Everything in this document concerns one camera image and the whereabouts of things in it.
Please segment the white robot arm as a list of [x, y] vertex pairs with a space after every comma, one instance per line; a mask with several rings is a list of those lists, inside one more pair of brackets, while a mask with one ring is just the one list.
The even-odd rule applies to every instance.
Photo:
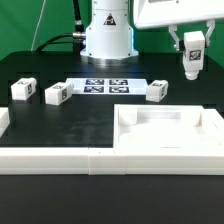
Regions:
[[[86, 45], [80, 52], [93, 63], [133, 60], [134, 32], [129, 24], [130, 0], [92, 0], [92, 21], [85, 31]], [[206, 44], [215, 21], [224, 19], [224, 0], [133, 0], [133, 23], [137, 29], [168, 27], [175, 48], [182, 43], [176, 35], [179, 24], [205, 21]]]

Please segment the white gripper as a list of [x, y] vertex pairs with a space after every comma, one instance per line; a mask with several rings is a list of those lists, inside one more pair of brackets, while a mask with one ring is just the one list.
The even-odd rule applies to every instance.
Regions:
[[207, 21], [205, 46], [215, 29], [214, 20], [224, 19], [224, 0], [134, 0], [133, 20], [137, 29], [168, 27], [174, 48], [184, 50], [184, 41], [177, 36], [178, 24]]

